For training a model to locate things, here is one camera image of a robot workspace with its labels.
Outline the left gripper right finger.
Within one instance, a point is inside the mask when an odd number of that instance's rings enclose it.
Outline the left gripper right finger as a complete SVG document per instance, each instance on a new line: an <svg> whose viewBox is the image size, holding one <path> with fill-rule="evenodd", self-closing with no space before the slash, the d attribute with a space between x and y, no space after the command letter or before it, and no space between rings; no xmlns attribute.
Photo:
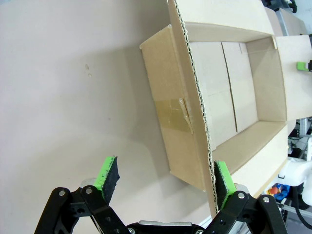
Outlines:
<svg viewBox="0 0 312 234"><path fill-rule="evenodd" d="M245 223L251 234L288 234L273 196L254 198L247 190L239 190L224 161L214 162L214 178L219 212L207 234L229 234L236 222Z"/></svg>

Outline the brown cardboard shipping box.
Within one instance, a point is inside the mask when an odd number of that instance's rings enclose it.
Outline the brown cardboard shipping box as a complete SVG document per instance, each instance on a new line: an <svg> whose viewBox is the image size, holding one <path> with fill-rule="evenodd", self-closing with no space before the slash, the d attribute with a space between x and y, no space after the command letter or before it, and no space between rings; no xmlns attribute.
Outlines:
<svg viewBox="0 0 312 234"><path fill-rule="evenodd" d="M254 196L287 162L288 122L312 117L307 35L276 36L260 0L168 0L140 45L154 102L183 98L193 134L160 125L171 173L217 207L214 162Z"/></svg>

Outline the red blue small item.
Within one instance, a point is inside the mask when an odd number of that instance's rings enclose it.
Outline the red blue small item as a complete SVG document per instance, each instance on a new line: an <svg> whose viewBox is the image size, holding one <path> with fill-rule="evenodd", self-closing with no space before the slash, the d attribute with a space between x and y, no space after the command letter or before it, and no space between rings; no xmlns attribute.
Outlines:
<svg viewBox="0 0 312 234"><path fill-rule="evenodd" d="M289 191L289 185L275 184L270 189L268 189L268 194L272 195L276 200L282 200L287 197Z"/></svg>

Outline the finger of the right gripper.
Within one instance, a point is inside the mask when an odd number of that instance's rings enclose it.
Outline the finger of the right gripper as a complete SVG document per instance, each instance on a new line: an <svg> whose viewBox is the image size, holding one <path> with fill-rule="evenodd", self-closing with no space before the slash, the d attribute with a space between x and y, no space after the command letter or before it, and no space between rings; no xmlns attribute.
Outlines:
<svg viewBox="0 0 312 234"><path fill-rule="evenodd" d="M309 62L297 62L298 71L312 72L312 59Z"/></svg>

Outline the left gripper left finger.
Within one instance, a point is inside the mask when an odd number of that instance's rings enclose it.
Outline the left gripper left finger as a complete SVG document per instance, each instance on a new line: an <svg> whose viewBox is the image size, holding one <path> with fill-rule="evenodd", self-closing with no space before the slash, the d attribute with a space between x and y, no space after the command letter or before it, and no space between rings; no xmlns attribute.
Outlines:
<svg viewBox="0 0 312 234"><path fill-rule="evenodd" d="M129 234L129 230L109 206L118 174L117 157L107 157L91 185L71 192L55 188L44 207L34 234L73 234L81 217L90 217L100 234Z"/></svg>

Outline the translucent brown tape strip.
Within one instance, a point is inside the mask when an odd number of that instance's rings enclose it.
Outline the translucent brown tape strip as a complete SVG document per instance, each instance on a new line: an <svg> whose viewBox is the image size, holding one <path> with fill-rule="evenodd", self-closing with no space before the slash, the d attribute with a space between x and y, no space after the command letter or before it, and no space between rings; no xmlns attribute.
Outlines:
<svg viewBox="0 0 312 234"><path fill-rule="evenodd" d="M160 125L164 128L193 134L193 128L183 98L155 101Z"/></svg>

